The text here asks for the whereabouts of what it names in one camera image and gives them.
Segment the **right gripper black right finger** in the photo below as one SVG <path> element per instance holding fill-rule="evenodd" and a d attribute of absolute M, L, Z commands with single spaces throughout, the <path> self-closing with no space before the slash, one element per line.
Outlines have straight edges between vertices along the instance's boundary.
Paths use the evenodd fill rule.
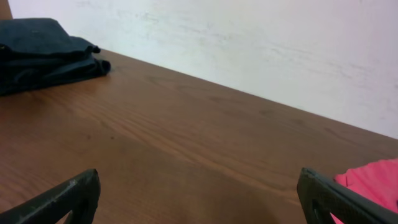
<path fill-rule="evenodd" d="M 302 168 L 297 193 L 309 224 L 395 224 L 397 214 L 309 168 Z"/>

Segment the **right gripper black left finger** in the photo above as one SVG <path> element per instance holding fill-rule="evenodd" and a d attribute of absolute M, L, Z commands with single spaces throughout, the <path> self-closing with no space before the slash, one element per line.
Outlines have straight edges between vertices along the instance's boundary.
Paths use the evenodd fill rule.
<path fill-rule="evenodd" d="M 94 220 L 101 193 L 96 169 L 81 174 L 52 189 L 1 213 L 1 223 L 87 223 Z"/>

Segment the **navy blue shorts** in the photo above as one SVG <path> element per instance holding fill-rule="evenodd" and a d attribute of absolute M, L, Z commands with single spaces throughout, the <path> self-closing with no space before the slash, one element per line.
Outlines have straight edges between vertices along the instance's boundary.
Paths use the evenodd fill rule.
<path fill-rule="evenodd" d="M 58 21 L 49 18 L 1 21 L 1 60 L 29 58 L 83 58 L 100 48 L 70 36 Z"/>

